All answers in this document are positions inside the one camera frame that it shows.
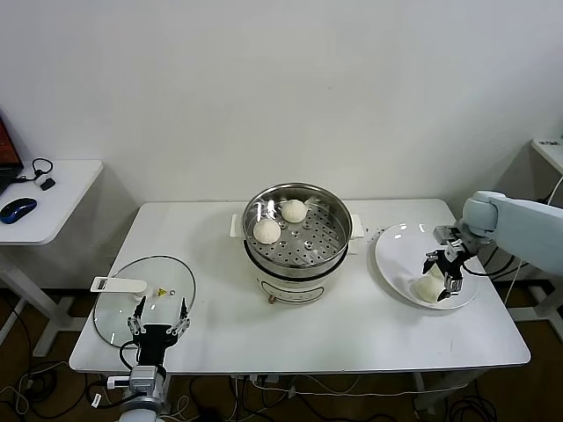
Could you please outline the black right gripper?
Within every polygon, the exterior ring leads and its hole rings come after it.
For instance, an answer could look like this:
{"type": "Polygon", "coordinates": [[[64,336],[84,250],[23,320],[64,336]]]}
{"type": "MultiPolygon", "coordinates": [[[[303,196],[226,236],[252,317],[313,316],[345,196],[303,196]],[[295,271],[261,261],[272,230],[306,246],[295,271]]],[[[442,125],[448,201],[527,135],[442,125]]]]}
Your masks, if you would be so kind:
{"type": "Polygon", "coordinates": [[[426,254],[427,259],[424,261],[422,273],[428,273],[431,268],[436,265],[444,278],[444,290],[437,296],[440,302],[451,296],[458,295],[461,290],[461,280],[455,279],[453,276],[461,276],[462,261],[459,260],[457,254],[449,260],[446,250],[431,251],[426,254]]]}

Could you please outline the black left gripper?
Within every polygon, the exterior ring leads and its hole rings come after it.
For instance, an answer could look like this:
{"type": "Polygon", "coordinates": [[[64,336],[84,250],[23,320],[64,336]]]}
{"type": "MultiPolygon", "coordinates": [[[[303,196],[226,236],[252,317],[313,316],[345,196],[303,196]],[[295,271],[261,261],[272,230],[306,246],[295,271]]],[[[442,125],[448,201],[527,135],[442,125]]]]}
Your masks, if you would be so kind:
{"type": "Polygon", "coordinates": [[[140,365],[162,365],[165,351],[174,346],[174,335],[181,337],[190,327],[190,318],[186,299],[182,299],[179,319],[172,327],[169,324],[142,324],[143,308],[146,297],[136,305],[133,316],[128,318],[128,328],[135,335],[135,344],[139,349],[138,363],[140,365]]]}

